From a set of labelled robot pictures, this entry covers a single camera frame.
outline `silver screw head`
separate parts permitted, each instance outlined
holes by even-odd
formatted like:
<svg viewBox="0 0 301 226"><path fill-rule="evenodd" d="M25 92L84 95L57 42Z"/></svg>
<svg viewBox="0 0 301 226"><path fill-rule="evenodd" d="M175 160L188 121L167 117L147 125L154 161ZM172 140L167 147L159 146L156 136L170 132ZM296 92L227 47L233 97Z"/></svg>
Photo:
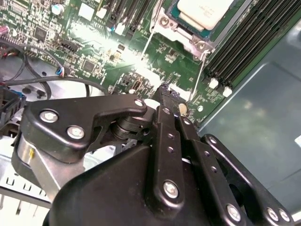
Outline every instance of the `silver screw head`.
<svg viewBox="0 0 301 226"><path fill-rule="evenodd" d="M163 111L166 113L166 114L170 114L170 111L169 111L169 109L168 108L163 108Z"/></svg>
<svg viewBox="0 0 301 226"><path fill-rule="evenodd" d="M58 115L52 111L43 111L40 114L40 119L44 122L53 123L58 120Z"/></svg>
<svg viewBox="0 0 301 226"><path fill-rule="evenodd" d="M274 221L279 221L279 218L277 216L277 214L275 213L274 210L272 210L270 207L267 208L268 214L269 216L274 220Z"/></svg>
<svg viewBox="0 0 301 226"><path fill-rule="evenodd" d="M175 199L179 196L179 190L173 182L165 181L163 188L164 188L164 192L167 194L169 198Z"/></svg>
<svg viewBox="0 0 301 226"><path fill-rule="evenodd" d="M166 18L166 17L163 17L163 18L161 18L160 23L161 23L163 26L167 26L167 25L169 24L169 19Z"/></svg>
<svg viewBox="0 0 301 226"><path fill-rule="evenodd" d="M187 125L190 125L190 124L191 124L191 122L189 121L189 119L183 118L183 120L184 120L184 123L185 123L185 124L187 124Z"/></svg>
<svg viewBox="0 0 301 226"><path fill-rule="evenodd" d="M205 43L204 42L199 42L197 44L198 49L202 50L205 47Z"/></svg>
<svg viewBox="0 0 301 226"><path fill-rule="evenodd" d="M233 205L231 205L231 204L227 205L227 211L233 220L235 220L237 222L239 222L241 220L239 211Z"/></svg>
<svg viewBox="0 0 301 226"><path fill-rule="evenodd" d="M285 220L286 222L290 222L290 218L289 218L288 215L284 212L284 210L279 209L279 213L280 213L280 216L283 218L283 220Z"/></svg>
<svg viewBox="0 0 301 226"><path fill-rule="evenodd" d="M142 107L143 106L143 102L141 100L135 100L135 104L139 107Z"/></svg>
<svg viewBox="0 0 301 226"><path fill-rule="evenodd" d="M85 132L82 127L79 126L70 126L67 129L67 134L73 139L82 139L85 136Z"/></svg>
<svg viewBox="0 0 301 226"><path fill-rule="evenodd" d="M212 143L216 144L216 140L215 140L213 137L209 137L209 140L210 140Z"/></svg>

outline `white connector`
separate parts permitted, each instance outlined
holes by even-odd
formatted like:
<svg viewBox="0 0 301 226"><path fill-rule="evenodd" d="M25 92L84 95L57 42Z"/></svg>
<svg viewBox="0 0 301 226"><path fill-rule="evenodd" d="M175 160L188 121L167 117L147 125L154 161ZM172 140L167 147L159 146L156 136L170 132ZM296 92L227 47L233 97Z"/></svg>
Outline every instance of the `white connector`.
<svg viewBox="0 0 301 226"><path fill-rule="evenodd" d="M215 89L217 86L218 86L218 80L215 78L212 78L210 80L209 87L212 89Z"/></svg>
<svg viewBox="0 0 301 226"><path fill-rule="evenodd" d="M229 97L231 94L232 94L232 90L228 86L226 86L224 92L222 93L222 95L224 97Z"/></svg>

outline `black connector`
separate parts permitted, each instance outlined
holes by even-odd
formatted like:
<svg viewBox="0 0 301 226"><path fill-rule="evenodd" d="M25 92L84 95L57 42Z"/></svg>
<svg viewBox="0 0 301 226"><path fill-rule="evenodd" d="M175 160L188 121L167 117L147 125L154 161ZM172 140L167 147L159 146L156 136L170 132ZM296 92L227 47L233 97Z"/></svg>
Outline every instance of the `black connector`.
<svg viewBox="0 0 301 226"><path fill-rule="evenodd" d="M26 97L6 87L0 87L0 129L24 107Z"/></svg>
<svg viewBox="0 0 301 226"><path fill-rule="evenodd" d="M67 53L75 53L79 49L78 45L72 41L63 39L60 42L60 48L66 51Z"/></svg>

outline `microchip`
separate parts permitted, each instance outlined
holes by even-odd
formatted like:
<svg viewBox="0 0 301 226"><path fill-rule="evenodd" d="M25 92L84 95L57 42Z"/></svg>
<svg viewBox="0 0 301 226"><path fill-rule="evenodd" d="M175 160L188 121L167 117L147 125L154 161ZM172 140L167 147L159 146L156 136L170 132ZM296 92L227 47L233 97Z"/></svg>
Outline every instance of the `microchip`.
<svg viewBox="0 0 301 226"><path fill-rule="evenodd" d="M39 41L45 41L47 36L47 32L40 27L36 27L36 31L34 32L34 37Z"/></svg>
<svg viewBox="0 0 301 226"><path fill-rule="evenodd" d="M86 71L86 72L89 72L91 73L94 69L94 64L91 63L90 61L85 61L84 63L84 66L83 66L83 69Z"/></svg>
<svg viewBox="0 0 301 226"><path fill-rule="evenodd" d="M121 45L121 44L118 45L118 48L119 48L120 50L122 50L122 51L125 50L125 47L124 47L123 45Z"/></svg>
<svg viewBox="0 0 301 226"><path fill-rule="evenodd" d="M52 0L51 3L53 5L56 5L56 4L62 4L63 3L63 0Z"/></svg>

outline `black plastic bracket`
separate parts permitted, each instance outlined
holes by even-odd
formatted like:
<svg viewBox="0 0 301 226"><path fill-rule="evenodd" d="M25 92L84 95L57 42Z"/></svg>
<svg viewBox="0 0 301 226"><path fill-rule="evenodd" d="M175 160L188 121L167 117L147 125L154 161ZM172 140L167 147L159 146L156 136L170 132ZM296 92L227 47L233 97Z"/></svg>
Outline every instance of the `black plastic bracket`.
<svg viewBox="0 0 301 226"><path fill-rule="evenodd" d="M180 134L170 109L157 108L152 133L145 202L156 217L173 219L184 206L185 191Z"/></svg>
<svg viewBox="0 0 301 226"><path fill-rule="evenodd" d="M216 159L223 167L223 172L228 183L242 194L242 204L247 216L254 224L294 225L293 218L288 214L288 211L220 140L213 135L205 135L202 137L202 141L210 145L214 151Z"/></svg>
<svg viewBox="0 0 301 226"><path fill-rule="evenodd" d="M43 111L54 112L58 120L43 121L40 118ZM72 163L102 146L102 138L113 121L143 116L146 111L146 104L135 95L37 101L26 107L20 131L40 150L62 162ZM75 125L83 129L83 138L73 139L67 134L67 129Z"/></svg>
<svg viewBox="0 0 301 226"><path fill-rule="evenodd" d="M191 121L178 119L181 133L182 153L191 160L196 180L199 184L201 199L213 225L252 225L251 221L240 209L235 197L222 173L210 146L202 143ZM237 213L230 215L228 209Z"/></svg>

